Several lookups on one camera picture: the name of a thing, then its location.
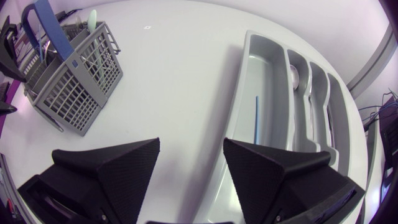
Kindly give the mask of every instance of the white table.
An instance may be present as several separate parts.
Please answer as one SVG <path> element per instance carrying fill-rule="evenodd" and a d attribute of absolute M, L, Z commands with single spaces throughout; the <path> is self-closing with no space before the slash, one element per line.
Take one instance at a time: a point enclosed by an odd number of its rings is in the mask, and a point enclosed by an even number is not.
<path fill-rule="evenodd" d="M 106 106 L 85 137 L 67 129 L 60 133 L 34 111 L 20 86 L 12 102 L 18 111 L 6 118 L 0 152 L 20 187 L 53 164 L 54 149 L 81 151 L 160 137 L 138 223 L 193 220 L 223 138 L 248 29 L 295 46 L 337 74 L 291 31 L 235 9 L 192 1 L 126 1 L 94 8 L 122 49 L 118 60 L 124 76 Z M 84 20 L 91 9 L 78 15 Z M 345 100 L 350 128 L 360 130 L 348 90 Z M 363 132 L 351 133 L 352 153 L 358 156 L 352 157 L 349 176 L 364 188 L 366 141 Z"/>

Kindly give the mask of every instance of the gray cutlery basket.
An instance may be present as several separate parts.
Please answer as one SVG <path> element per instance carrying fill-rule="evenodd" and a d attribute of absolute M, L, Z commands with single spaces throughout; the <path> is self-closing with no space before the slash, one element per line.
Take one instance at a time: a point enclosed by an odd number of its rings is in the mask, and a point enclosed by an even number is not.
<path fill-rule="evenodd" d="M 98 22 L 92 33 L 86 25 L 62 28 L 74 52 L 47 65 L 33 51 L 21 67 L 25 95 L 58 130 L 63 131 L 60 123 L 84 136 L 123 75 L 116 59 L 121 50 L 105 22 Z"/>

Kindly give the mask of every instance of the mesh grid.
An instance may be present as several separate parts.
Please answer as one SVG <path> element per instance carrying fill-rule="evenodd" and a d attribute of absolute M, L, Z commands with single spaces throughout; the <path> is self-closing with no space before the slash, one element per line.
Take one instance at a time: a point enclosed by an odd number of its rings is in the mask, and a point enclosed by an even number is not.
<path fill-rule="evenodd" d="M 109 91 L 121 73 L 109 47 L 102 32 L 87 46 L 80 57 L 88 73 L 104 94 Z"/>
<path fill-rule="evenodd" d="M 69 70 L 53 87 L 44 104 L 80 131 L 98 107 Z"/>

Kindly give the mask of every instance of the wire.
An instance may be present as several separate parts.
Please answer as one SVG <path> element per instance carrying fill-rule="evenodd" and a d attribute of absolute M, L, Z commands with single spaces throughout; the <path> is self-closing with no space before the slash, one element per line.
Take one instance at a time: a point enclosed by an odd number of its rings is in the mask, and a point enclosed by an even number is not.
<path fill-rule="evenodd" d="M 394 99 L 397 100 L 397 98 L 394 96 L 394 94 L 390 91 L 389 93 L 383 94 L 383 97 L 381 98 L 381 105 L 383 105 L 383 103 L 384 103 L 384 96 L 390 95 L 390 94 L 392 94 L 392 97 L 394 97 Z"/>
<path fill-rule="evenodd" d="M 390 90 L 390 93 L 392 93 L 394 95 L 394 98 L 397 100 L 398 98 L 397 94 L 394 91 L 392 91 L 390 88 L 388 88 L 388 90 Z"/>
<path fill-rule="evenodd" d="M 360 110 L 365 110 L 365 109 L 368 109 L 368 108 L 375 108 L 375 107 L 381 107 L 381 106 L 367 106 L 367 107 L 364 107 L 364 108 L 361 108 L 361 109 L 358 109 L 358 110 L 360 111 Z"/>
<path fill-rule="evenodd" d="M 366 121 L 366 120 L 369 119 L 369 118 L 370 118 L 370 119 L 375 118 L 380 112 L 384 111 L 384 110 L 387 109 L 387 108 L 390 108 L 391 106 L 396 106 L 396 107 L 398 107 L 398 103 L 397 103 L 396 101 L 390 102 L 390 103 L 384 105 L 384 106 L 383 106 L 378 112 L 376 112 L 374 115 L 372 115 L 372 114 L 374 113 L 374 112 L 372 112 L 370 116 L 368 116 L 368 117 L 365 118 L 365 119 L 362 119 L 362 121 Z"/>

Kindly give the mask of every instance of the basket handle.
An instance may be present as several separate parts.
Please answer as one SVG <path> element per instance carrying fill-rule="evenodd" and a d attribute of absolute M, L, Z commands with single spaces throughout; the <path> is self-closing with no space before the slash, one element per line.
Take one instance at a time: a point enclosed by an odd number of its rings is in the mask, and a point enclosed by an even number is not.
<path fill-rule="evenodd" d="M 51 40 L 51 43 L 54 45 L 59 56 L 61 56 L 62 60 L 65 61 L 73 53 L 73 47 L 70 45 L 69 40 L 63 33 L 48 0 L 36 0 L 35 3 L 26 6 L 22 12 L 22 26 L 33 48 L 40 53 L 41 49 L 39 47 L 39 43 L 30 27 L 29 21 L 27 20 L 29 11 L 32 9 L 35 10 L 45 33 Z"/>

